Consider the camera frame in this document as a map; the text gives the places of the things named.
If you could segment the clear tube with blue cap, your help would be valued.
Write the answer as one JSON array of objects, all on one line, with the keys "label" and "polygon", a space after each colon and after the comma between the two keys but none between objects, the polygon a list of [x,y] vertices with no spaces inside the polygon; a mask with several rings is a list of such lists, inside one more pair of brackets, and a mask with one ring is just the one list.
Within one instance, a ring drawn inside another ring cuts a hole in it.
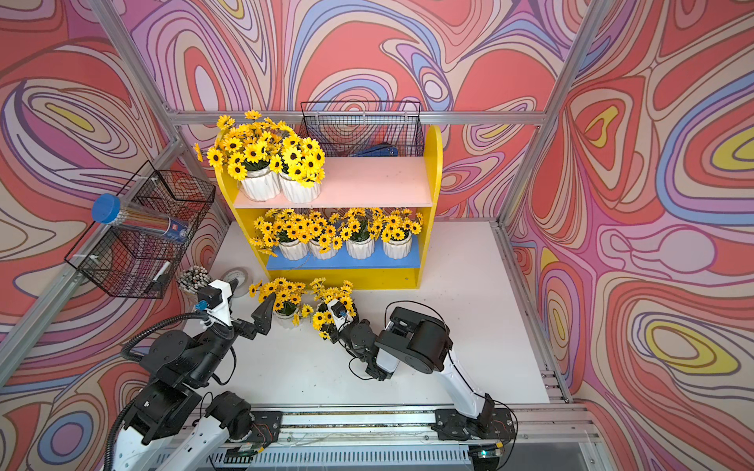
[{"label": "clear tube with blue cap", "polygon": [[92,219],[173,243],[185,243],[190,233],[190,226],[184,221],[136,203],[123,202],[111,194],[103,194],[92,204]]}]

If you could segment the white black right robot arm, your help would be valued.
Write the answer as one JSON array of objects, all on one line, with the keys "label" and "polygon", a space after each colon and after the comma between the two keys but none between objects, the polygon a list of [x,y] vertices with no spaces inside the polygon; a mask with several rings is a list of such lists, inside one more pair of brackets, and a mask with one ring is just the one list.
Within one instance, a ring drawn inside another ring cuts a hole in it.
[{"label": "white black right robot arm", "polygon": [[323,332],[330,336],[331,343],[339,343],[365,366],[365,381],[389,380],[402,364],[437,379],[453,402],[451,408],[435,411],[432,430],[440,440],[492,439],[502,435],[494,428],[495,400],[465,378],[463,368],[456,363],[450,329],[443,319],[397,307],[386,327],[375,332],[368,320],[349,314],[339,301],[328,305],[327,317],[335,325]]}]

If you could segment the clear cup of pencils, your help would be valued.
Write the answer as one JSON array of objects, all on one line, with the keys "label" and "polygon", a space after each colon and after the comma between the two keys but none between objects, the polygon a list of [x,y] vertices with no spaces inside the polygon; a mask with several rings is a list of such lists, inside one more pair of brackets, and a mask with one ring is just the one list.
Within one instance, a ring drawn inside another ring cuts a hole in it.
[{"label": "clear cup of pencils", "polygon": [[182,271],[177,277],[179,289],[186,294],[197,294],[199,290],[207,287],[212,278],[206,268],[194,265]]}]

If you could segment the sunflower pot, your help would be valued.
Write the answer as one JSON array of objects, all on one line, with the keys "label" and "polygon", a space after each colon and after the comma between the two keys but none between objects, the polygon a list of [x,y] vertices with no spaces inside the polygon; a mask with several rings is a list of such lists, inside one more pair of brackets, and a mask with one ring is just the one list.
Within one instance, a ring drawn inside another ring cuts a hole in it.
[{"label": "sunflower pot", "polygon": [[245,112],[241,121],[222,115],[216,128],[212,145],[194,145],[198,161],[231,178],[252,201],[265,202],[280,194],[284,143],[298,141],[294,129],[255,110]]},{"label": "sunflower pot", "polygon": [[308,246],[311,254],[319,260],[335,257],[344,245],[341,233],[342,217],[338,212],[326,215],[321,211],[306,214]]},{"label": "sunflower pot", "polygon": [[254,220],[249,243],[261,254],[298,261],[308,255],[310,228],[310,219],[294,209],[269,209]]},{"label": "sunflower pot", "polygon": [[306,284],[286,278],[258,282],[249,287],[249,296],[259,302],[274,298],[273,315],[286,328],[296,328],[312,316],[314,308],[304,302],[306,292]]},{"label": "sunflower pot", "polygon": [[408,257],[414,236],[421,234],[424,216],[408,208],[394,209],[382,218],[380,239],[386,256],[393,260]]},{"label": "sunflower pot", "polygon": [[284,196],[294,204],[310,203],[321,192],[326,154],[318,141],[294,131],[275,137],[269,151],[270,170],[280,179]]},{"label": "sunflower pot", "polygon": [[318,278],[309,286],[316,301],[312,326],[322,339],[337,343],[343,329],[359,319],[353,301],[353,283],[345,280],[338,287],[328,287],[325,278]]},{"label": "sunflower pot", "polygon": [[340,237],[348,255],[355,260],[366,260],[375,251],[374,223],[380,215],[377,208],[350,208],[340,226]]}]

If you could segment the yellow pink blue wooden shelf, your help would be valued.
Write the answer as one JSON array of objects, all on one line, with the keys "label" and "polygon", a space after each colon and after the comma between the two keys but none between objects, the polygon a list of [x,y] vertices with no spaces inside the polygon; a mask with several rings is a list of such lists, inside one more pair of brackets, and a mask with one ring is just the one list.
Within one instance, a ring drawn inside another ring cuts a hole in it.
[{"label": "yellow pink blue wooden shelf", "polygon": [[421,284],[443,177],[438,127],[422,156],[335,157],[288,128],[225,129],[209,151],[245,245],[235,266],[259,279],[353,282],[360,290]]}]

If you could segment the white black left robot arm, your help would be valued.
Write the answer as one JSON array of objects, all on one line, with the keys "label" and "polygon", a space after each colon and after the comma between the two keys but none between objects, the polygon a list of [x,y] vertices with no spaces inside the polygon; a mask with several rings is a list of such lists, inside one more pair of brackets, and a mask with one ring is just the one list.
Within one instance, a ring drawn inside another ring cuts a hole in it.
[{"label": "white black left robot arm", "polygon": [[[161,321],[129,340],[123,358],[149,374],[147,385],[118,414],[108,432],[106,470],[147,470],[184,429],[199,406],[199,389],[216,379],[225,355],[233,354],[237,338],[265,336],[272,325],[276,298],[267,296],[253,319],[233,317],[229,301],[207,288],[193,312]],[[279,411],[255,412],[233,392],[216,394],[188,437],[160,464],[162,470],[196,470],[225,443],[240,445],[255,456],[280,436]]]}]

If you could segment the metal base rail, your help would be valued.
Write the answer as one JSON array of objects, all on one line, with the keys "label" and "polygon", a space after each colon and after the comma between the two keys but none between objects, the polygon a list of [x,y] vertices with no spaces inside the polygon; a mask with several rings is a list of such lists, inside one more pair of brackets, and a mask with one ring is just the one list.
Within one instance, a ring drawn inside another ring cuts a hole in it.
[{"label": "metal base rail", "polygon": [[193,415],[146,470],[612,470],[586,410],[497,410],[475,438],[445,405],[255,407],[233,441]]}]

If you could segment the white tape roll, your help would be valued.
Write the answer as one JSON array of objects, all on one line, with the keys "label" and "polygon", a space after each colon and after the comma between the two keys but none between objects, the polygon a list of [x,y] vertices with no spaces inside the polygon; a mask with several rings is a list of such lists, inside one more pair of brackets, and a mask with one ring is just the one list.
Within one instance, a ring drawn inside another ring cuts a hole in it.
[{"label": "white tape roll", "polygon": [[223,276],[223,281],[231,285],[233,298],[242,298],[249,294],[249,287],[253,282],[253,277],[247,269],[240,267],[228,271]]}]

